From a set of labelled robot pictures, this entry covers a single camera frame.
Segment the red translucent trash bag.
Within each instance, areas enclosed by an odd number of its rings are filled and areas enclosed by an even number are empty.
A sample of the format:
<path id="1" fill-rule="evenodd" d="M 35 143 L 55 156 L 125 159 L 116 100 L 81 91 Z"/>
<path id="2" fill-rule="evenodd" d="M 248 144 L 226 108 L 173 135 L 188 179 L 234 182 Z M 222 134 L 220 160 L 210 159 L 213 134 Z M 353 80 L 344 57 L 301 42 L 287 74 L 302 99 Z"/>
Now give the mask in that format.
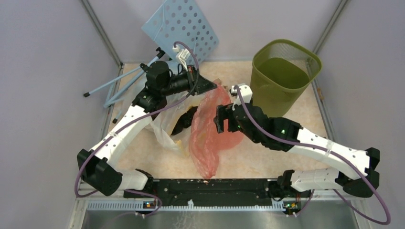
<path id="1" fill-rule="evenodd" d="M 228 91 L 219 79 L 214 81 L 217 88 L 204 94 L 191 125 L 189 152 L 197 172 L 204 179 L 215 176 L 219 166 L 219 152 L 229 150 L 242 142 L 240 132 L 217 133 L 213 119 L 219 105 L 231 103 Z"/>

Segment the large translucent white plastic bag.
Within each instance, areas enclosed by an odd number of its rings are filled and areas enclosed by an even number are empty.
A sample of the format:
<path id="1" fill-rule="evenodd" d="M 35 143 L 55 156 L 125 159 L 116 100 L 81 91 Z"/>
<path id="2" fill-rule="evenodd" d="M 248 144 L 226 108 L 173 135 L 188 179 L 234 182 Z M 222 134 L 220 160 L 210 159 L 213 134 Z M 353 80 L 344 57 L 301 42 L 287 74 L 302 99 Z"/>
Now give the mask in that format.
<path id="1" fill-rule="evenodd" d="M 127 149 L 141 130 L 146 128 L 154 133 L 162 147 L 186 155 L 190 127 L 174 136 L 171 133 L 180 116 L 192 106 L 199 106 L 205 93 L 188 95 L 187 68 L 180 67 L 177 74 L 174 74 L 170 65 L 163 61 L 154 62 L 150 66 L 142 64 L 141 67 L 146 70 L 146 76 L 125 94 L 123 106 L 127 112 L 117 128 L 145 114 L 153 115 L 131 124 L 118 134 L 123 148 Z"/>

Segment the green mesh trash bin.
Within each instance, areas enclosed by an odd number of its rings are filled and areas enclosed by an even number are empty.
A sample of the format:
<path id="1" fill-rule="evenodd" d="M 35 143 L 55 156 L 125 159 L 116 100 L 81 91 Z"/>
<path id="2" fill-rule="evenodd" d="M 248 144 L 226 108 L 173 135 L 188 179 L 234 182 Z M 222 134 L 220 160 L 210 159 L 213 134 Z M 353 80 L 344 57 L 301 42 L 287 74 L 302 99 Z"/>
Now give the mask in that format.
<path id="1" fill-rule="evenodd" d="M 254 106 L 269 117 L 284 116 L 322 69 L 320 58 L 286 39 L 273 40 L 252 59 Z"/>

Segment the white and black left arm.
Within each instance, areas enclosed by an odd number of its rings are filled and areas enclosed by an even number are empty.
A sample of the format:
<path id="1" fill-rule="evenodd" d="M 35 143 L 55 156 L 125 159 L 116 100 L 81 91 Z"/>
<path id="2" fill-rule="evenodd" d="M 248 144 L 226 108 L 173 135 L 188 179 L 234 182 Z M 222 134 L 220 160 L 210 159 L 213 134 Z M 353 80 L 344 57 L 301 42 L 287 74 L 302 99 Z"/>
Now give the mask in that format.
<path id="1" fill-rule="evenodd" d="M 142 90 L 131 102 L 124 117 L 98 144 L 77 154 L 79 180 L 86 182 L 95 192 L 104 196 L 114 194 L 123 181 L 123 174 L 115 164 L 128 144 L 149 125 L 159 113 L 181 104 L 189 96 L 200 95 L 217 88 L 217 84 L 202 77 L 194 65 L 186 65 L 174 74 L 167 62 L 141 64 L 146 73 Z"/>

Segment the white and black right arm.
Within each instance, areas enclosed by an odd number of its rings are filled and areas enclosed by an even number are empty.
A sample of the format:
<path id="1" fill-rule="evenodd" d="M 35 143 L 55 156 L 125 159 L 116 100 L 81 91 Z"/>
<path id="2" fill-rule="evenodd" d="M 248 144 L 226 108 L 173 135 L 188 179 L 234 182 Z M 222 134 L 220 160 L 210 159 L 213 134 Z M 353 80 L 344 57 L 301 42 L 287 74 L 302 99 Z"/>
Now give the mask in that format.
<path id="1" fill-rule="evenodd" d="M 311 171 L 286 170 L 277 178 L 281 193 L 287 197 L 308 190 L 343 190 L 369 198 L 380 184 L 375 170 L 380 151 L 373 147 L 355 150 L 342 146 L 283 117 L 271 118 L 251 104 L 219 105 L 213 119 L 217 132 L 241 132 L 253 143 L 271 150 L 311 157 L 328 165 Z"/>

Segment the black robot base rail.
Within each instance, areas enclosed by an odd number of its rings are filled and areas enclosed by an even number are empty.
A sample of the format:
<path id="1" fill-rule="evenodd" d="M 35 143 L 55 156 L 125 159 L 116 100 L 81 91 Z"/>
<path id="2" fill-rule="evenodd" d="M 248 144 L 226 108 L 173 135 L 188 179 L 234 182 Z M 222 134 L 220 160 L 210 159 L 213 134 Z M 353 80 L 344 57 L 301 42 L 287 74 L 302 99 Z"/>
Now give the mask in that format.
<path id="1" fill-rule="evenodd" d="M 147 178 L 143 192 L 159 197 L 164 207 L 186 206 L 190 200 L 197 207 L 270 206 L 302 196 L 267 178 L 154 179 L 151 174 Z"/>

